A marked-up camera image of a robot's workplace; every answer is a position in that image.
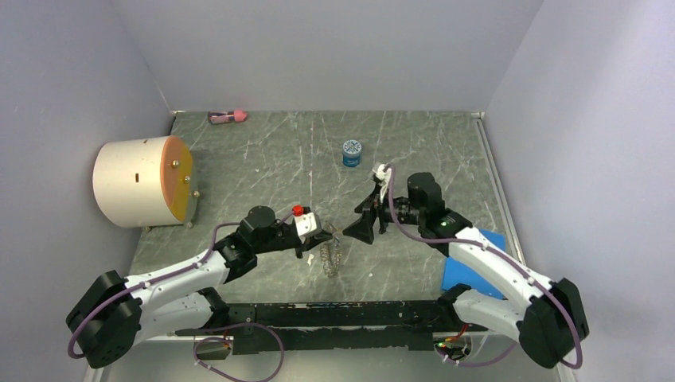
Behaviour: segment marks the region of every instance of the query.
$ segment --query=white wall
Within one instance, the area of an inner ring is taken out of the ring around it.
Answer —
[[[534,268],[581,289],[579,380],[675,380],[675,6],[544,1],[487,109]]]
[[[108,1],[2,0],[0,36],[0,380],[78,381],[66,314],[139,235],[98,210],[96,154],[171,114]]]
[[[174,110],[483,111],[542,0],[113,0]]]

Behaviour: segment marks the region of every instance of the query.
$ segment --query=white plastic piece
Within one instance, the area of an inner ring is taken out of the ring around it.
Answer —
[[[211,318],[211,314],[211,304],[197,292],[172,301],[153,312],[143,311],[141,329],[136,333],[134,345],[179,329],[201,328]]]
[[[321,225],[314,212],[305,213],[300,216],[293,216],[295,221],[295,229],[298,231],[298,237],[301,240],[315,235],[321,231]]]
[[[160,168],[168,138],[109,142],[101,148],[92,177],[94,196],[112,223],[124,228],[181,223],[162,193]]]
[[[452,306],[463,322],[486,327],[518,341],[520,330],[516,322],[522,319],[525,311],[511,302],[497,300],[472,289],[459,295]]]
[[[378,185],[380,185],[380,203],[384,203],[384,196],[387,195],[389,180],[392,178],[392,169],[386,169],[386,165],[376,164],[373,168]]]
[[[458,239],[473,240],[480,243],[485,243],[487,240],[478,228],[464,228],[458,232],[456,237]],[[490,247],[503,252],[499,248],[489,244]],[[542,292],[527,283],[527,280],[518,273],[511,264],[501,259],[489,251],[480,251],[470,244],[451,244],[449,246],[450,257],[467,265],[482,276],[488,283],[492,284],[500,292],[506,296],[519,310],[525,311],[530,305],[531,297],[541,297]],[[517,267],[525,269],[525,266],[514,260]],[[529,272],[530,277],[541,283],[545,287],[550,287],[551,279],[544,275],[540,275],[535,271]]]
[[[206,251],[202,252],[199,258],[203,259],[205,254]],[[138,283],[146,282],[147,280],[160,275],[166,275],[167,273],[177,271],[178,269],[188,267],[192,264],[194,264],[194,258],[187,259],[149,274],[129,276],[127,277],[128,281],[124,285],[127,288],[132,287]],[[141,317],[145,314],[151,314],[156,309],[159,309],[174,300],[183,298],[186,295],[193,293],[195,290],[217,287],[225,282],[229,274],[229,269],[225,266],[225,261],[219,253],[216,252],[211,255],[211,258],[204,262],[204,264],[209,266],[210,271],[206,271],[204,267],[190,269],[182,275],[174,276],[158,283],[153,283],[146,289],[132,292],[132,298],[141,298],[142,300],[141,309],[143,313]]]

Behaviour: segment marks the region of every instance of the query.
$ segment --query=gray marble surface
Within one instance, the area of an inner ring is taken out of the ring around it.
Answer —
[[[201,199],[195,226],[143,233],[131,274],[187,259],[208,246],[213,225],[238,221],[256,205],[285,215],[309,205],[342,229],[373,189],[375,162],[395,162],[396,195],[409,175],[430,171],[446,205],[480,228],[505,233],[486,154],[468,113],[425,111],[252,112],[244,123],[212,126],[206,113],[178,114],[172,134],[197,163]],[[341,145],[363,145],[356,168],[341,163]],[[232,230],[221,230],[219,239]],[[369,246],[343,238],[341,269],[323,274],[318,248],[308,263],[293,251],[258,256],[258,267],[218,290],[226,302],[327,302],[428,299],[439,296],[445,258],[390,226]]]

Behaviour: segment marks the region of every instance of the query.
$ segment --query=purple cable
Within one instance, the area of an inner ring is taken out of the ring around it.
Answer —
[[[283,354],[284,354],[283,343],[281,342],[281,338],[279,338],[279,335],[274,330],[270,329],[269,327],[267,327],[265,325],[258,324],[256,322],[242,322],[240,324],[223,326],[221,328],[200,329],[200,331],[220,332],[220,331],[224,331],[224,330],[242,328],[242,327],[246,327],[246,326],[255,326],[256,328],[265,329],[267,332],[269,332],[269,334],[271,334],[274,337],[276,342],[279,344],[279,351],[281,353],[281,358],[279,358],[279,365],[277,365],[276,370],[269,377],[267,377],[263,380],[257,380],[256,381],[256,382],[268,382],[269,380],[274,378],[279,373],[279,370],[281,370],[281,366],[283,365]],[[199,357],[197,357],[197,348],[199,348],[199,346],[201,344],[203,344],[205,342],[209,342],[209,341],[218,341],[218,342],[222,342],[222,343],[228,343],[228,340],[225,340],[224,338],[221,338],[221,337],[207,337],[207,338],[204,338],[204,339],[200,340],[198,343],[196,343],[194,345],[194,348],[193,348],[193,351],[192,351],[193,357],[194,357],[194,360],[195,360],[195,364],[199,364],[202,368],[205,368],[207,370],[215,372],[217,375],[222,376],[224,378],[227,378],[229,380],[232,380],[234,382],[248,382],[246,380],[240,380],[238,378],[235,378],[234,376],[230,376],[229,374],[226,374],[226,373],[222,372],[221,370],[219,370],[217,368],[214,368],[209,364],[206,364],[204,361],[200,360]]]
[[[457,244],[469,244],[469,245],[474,245],[476,247],[483,247],[483,244],[481,242],[475,241],[475,240],[466,240],[466,239],[426,239],[423,237],[415,236],[412,235],[408,230],[405,229],[405,227],[399,222],[398,218],[396,217],[396,209],[394,208],[394,175],[396,172],[396,167],[393,165],[393,163],[389,163],[386,165],[386,169],[391,169],[392,170],[392,176],[389,179],[389,185],[388,185],[388,201],[389,201],[389,213],[392,216],[392,220],[394,224],[398,227],[398,229],[403,233],[405,236],[409,237],[410,239],[413,239],[415,241],[419,241],[421,243],[426,243],[426,244],[446,244],[446,243],[457,243]],[[487,251],[497,255],[500,259],[506,261],[513,269],[515,269],[518,273],[520,273],[525,279],[529,279],[529,274],[524,271],[521,267],[518,266],[518,263],[516,263],[516,260],[512,259],[511,257],[504,255],[501,253],[501,251],[498,251],[492,247],[487,247]],[[572,317],[569,315],[569,313],[565,310],[563,304],[558,301],[558,299],[551,294],[551,292],[548,291],[543,285],[541,285],[538,281],[534,280],[533,285],[541,290],[541,292],[548,297],[549,300],[553,303],[553,305],[556,306],[556,308],[560,311],[560,313],[563,315],[563,318],[565,322],[568,324],[568,327],[570,329],[570,332],[572,333],[572,340],[574,341],[574,349],[576,351],[576,362],[574,364],[571,364],[567,362],[566,360],[561,360],[560,363],[564,364],[565,366],[573,369],[578,369],[581,368],[581,364],[583,363],[583,354],[581,353],[581,340],[579,339],[579,332],[576,331],[576,327],[574,325],[574,322],[572,321]],[[502,355],[499,357],[495,358],[495,360],[500,361],[506,355],[513,350],[513,346],[511,348],[508,348],[506,352],[504,352]],[[467,366],[475,366],[475,365],[480,365],[480,364],[468,364]]]
[[[229,223],[218,224],[213,229],[213,235],[211,236],[211,243],[209,244],[209,249],[207,250],[206,255],[204,255],[204,257],[201,258],[202,263],[205,262],[206,260],[208,260],[211,257],[211,255],[213,254],[213,246],[216,245],[216,234],[218,233],[218,229],[223,228],[223,227],[227,227],[227,226],[232,226],[232,225],[239,225],[239,222],[229,222]],[[196,269],[197,267],[198,267],[197,263],[192,263],[187,267],[177,269],[176,271],[167,273],[166,275],[157,276],[153,279],[150,279],[150,280],[138,283],[134,286],[128,287],[127,289],[122,290],[121,292],[119,292],[119,293],[113,295],[112,297],[110,297],[109,299],[105,300],[103,303],[101,303],[99,306],[97,306],[94,310],[92,310],[92,312],[90,314],[88,314],[87,317],[85,317],[84,320],[82,320],[82,322],[77,326],[77,329],[75,329],[75,331],[72,332],[72,336],[70,337],[70,340],[68,341],[68,355],[71,358],[75,358],[75,359],[79,359],[79,358],[84,357],[83,353],[81,353],[81,354],[75,353],[75,342],[77,341],[77,338],[82,333],[82,330],[84,330],[84,327],[89,322],[91,322],[94,319],[94,317],[96,317],[96,315],[101,312],[101,310],[105,309],[106,306],[112,304],[118,298],[122,298],[123,296],[126,296],[127,294],[134,293],[137,290],[143,288],[146,285],[146,283],[149,283],[149,284],[159,283],[159,282],[164,281],[166,279],[170,279],[174,276],[178,276],[180,274],[183,274],[183,273],[185,273],[187,271],[190,271],[192,269]]]

